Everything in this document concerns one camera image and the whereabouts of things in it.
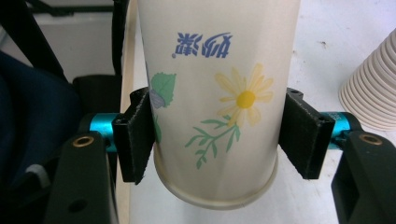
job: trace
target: table surface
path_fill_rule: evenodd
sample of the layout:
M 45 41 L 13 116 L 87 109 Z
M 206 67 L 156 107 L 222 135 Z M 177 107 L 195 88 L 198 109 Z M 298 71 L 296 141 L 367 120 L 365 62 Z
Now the table surface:
M 345 111 L 341 85 L 396 28 L 394 0 L 302 0 L 291 59 L 289 87 L 304 93 L 318 111 Z M 136 2 L 130 1 L 124 45 L 122 110 L 131 91 L 147 86 Z M 396 132 L 377 133 L 396 145 Z M 342 152 L 328 150 L 319 180 L 303 180 L 279 148 L 275 182 L 260 199 L 231 211 L 184 203 L 160 181 L 152 156 L 143 181 L 117 189 L 120 222 L 166 223 L 338 223 L 331 182 Z

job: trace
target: yellow flower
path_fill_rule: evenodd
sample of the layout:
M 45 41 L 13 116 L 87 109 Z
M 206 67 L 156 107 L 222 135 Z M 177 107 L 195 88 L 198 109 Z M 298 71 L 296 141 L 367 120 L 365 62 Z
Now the yellow flower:
M 235 68 L 232 69 L 231 78 L 227 78 L 221 73 L 215 75 L 220 87 L 231 94 L 220 98 L 220 101 L 233 103 L 218 112 L 220 116 L 231 116 L 228 126 L 233 126 L 236 123 L 238 127 L 242 127 L 245 117 L 250 126 L 255 125 L 262 119 L 259 109 L 254 105 L 256 103 L 268 103 L 274 95 L 272 91 L 268 91 L 274 81 L 272 78 L 264 80 L 262 70 L 262 64 L 257 63 L 249 82 L 245 77 L 240 77 Z

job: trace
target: dark blue fabric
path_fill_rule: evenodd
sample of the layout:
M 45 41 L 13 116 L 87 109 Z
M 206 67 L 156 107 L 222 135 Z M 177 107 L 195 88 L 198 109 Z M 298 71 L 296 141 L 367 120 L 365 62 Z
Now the dark blue fabric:
M 0 171 L 7 171 L 1 177 L 10 185 L 73 136 L 82 113 L 69 83 L 1 51 L 0 76 L 0 156 L 7 158 Z

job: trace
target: gray floor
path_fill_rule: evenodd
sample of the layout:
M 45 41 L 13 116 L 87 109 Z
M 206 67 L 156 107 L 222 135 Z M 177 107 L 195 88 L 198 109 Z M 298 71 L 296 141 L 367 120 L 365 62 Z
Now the gray floor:
M 114 74 L 111 61 L 111 17 L 111 13 L 78 13 L 62 18 L 35 15 L 69 81 L 90 74 Z M 0 50 L 29 64 L 2 28 Z

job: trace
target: stack of paper cups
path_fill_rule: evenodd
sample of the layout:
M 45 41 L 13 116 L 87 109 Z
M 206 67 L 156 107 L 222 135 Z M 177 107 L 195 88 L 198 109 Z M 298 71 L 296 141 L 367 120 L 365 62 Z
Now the stack of paper cups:
M 363 125 L 396 130 L 396 30 L 356 69 L 339 98 Z

